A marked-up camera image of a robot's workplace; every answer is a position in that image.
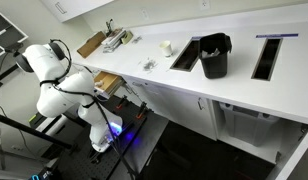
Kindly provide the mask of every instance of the white robot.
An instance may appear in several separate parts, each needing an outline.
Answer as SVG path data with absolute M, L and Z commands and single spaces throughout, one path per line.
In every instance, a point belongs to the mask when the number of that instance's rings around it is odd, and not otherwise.
M 56 117 L 76 103 L 80 103 L 78 115 L 91 124 L 90 139 L 93 148 L 104 152 L 114 136 L 122 132 L 122 119 L 107 109 L 102 108 L 109 125 L 101 113 L 101 107 L 91 96 L 68 93 L 80 92 L 94 96 L 94 80 L 88 72 L 78 72 L 65 78 L 62 82 L 55 81 L 66 73 L 60 63 L 65 55 L 56 43 L 31 45 L 23 54 L 16 56 L 18 66 L 26 72 L 35 72 L 41 82 L 40 98 L 37 102 L 38 111 L 46 117 Z

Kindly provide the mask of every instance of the black strap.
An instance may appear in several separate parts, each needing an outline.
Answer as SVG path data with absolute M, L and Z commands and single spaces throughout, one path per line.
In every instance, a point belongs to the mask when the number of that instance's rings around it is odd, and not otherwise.
M 91 104 L 88 104 L 88 105 L 86 105 L 86 106 L 83 106 L 83 108 L 90 108 L 94 103 L 95 103 L 95 101 L 93 101 Z
M 44 80 L 44 81 L 40 82 L 40 87 L 45 83 L 59 84 L 59 82 L 57 80 Z

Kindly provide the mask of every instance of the white wall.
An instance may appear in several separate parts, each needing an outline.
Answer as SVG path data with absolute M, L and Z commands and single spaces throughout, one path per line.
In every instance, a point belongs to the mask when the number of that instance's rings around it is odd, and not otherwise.
M 93 31 L 105 30 L 105 22 L 111 18 L 114 27 L 135 27 L 205 16 L 231 14 L 235 12 L 265 9 L 308 0 L 210 0 L 211 8 L 201 11 L 199 0 L 115 0 L 83 15 Z M 149 20 L 141 13 L 146 9 Z
M 35 43 L 46 44 L 50 38 L 57 38 L 63 40 L 70 49 L 74 49 L 92 34 L 92 30 L 82 17 L 60 23 L 39 0 L 0 0 L 0 12 L 29 36 L 25 41 L 25 47 Z M 2 72 L 15 64 L 11 55 L 7 57 Z M 0 104 L 4 107 L 7 116 L 29 125 L 28 119 L 37 112 L 36 102 L 40 93 L 36 76 L 18 69 L 6 77 L 3 83 L 0 89 Z M 16 129 L 1 123 L 0 128 L 2 128 L 2 146 L 5 151 L 32 157 L 25 149 L 20 133 Z M 34 153 L 47 144 L 46 141 L 32 135 L 26 133 L 24 135 Z M 12 145 L 18 145 L 24 150 L 14 151 L 11 149 Z

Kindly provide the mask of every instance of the white paper cup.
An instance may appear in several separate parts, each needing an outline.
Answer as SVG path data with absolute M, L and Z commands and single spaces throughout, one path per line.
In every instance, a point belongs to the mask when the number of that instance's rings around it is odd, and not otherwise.
M 173 54 L 171 42 L 170 41 L 163 41 L 160 44 L 160 48 L 162 50 L 162 53 L 165 57 L 170 57 Z

